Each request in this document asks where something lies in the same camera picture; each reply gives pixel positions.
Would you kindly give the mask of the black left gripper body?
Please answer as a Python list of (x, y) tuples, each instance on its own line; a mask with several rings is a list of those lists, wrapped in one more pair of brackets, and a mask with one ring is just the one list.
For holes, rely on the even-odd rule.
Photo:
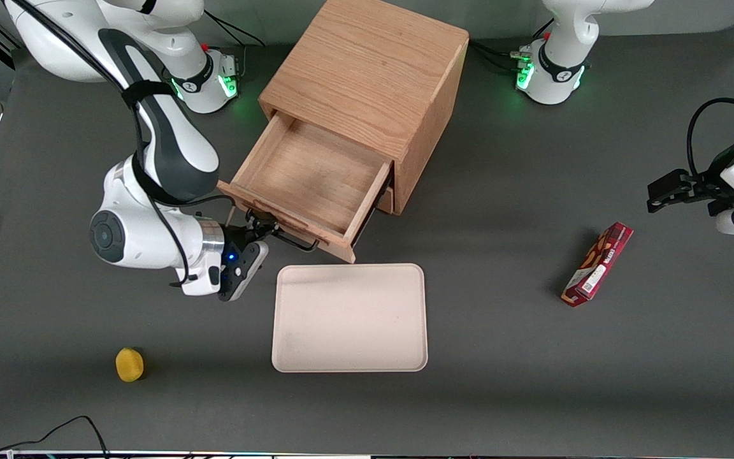
[(693, 186), (689, 203), (710, 200), (708, 206), (734, 206), (734, 188), (721, 177), (734, 163), (734, 143), (721, 151), (705, 171), (696, 171), (693, 143), (689, 141), (689, 169)]

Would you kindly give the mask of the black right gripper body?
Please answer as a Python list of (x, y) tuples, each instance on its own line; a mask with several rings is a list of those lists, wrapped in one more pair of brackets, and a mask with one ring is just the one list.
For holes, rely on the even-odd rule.
[(247, 230), (241, 226), (221, 226), (224, 247), (220, 259), (218, 297), (223, 302), (239, 299), (253, 279), (253, 249), (247, 248)]

